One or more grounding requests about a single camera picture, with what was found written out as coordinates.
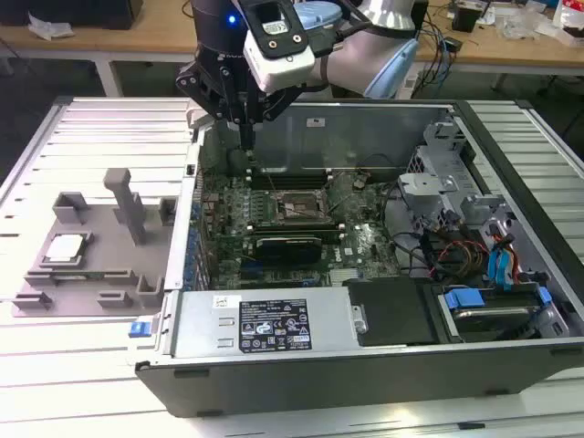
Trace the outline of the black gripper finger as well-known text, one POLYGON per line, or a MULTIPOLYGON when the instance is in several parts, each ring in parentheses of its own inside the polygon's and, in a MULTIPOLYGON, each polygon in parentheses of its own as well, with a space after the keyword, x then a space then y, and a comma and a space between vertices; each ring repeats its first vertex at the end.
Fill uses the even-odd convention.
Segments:
POLYGON ((196 59, 181 70, 177 87, 215 120, 239 131, 239 146, 247 150, 247 66, 242 59, 196 59))
POLYGON ((254 148, 254 128, 265 120, 272 121, 290 106, 302 93, 301 86, 293 86, 267 95, 257 86, 247 91, 247 149, 254 148))

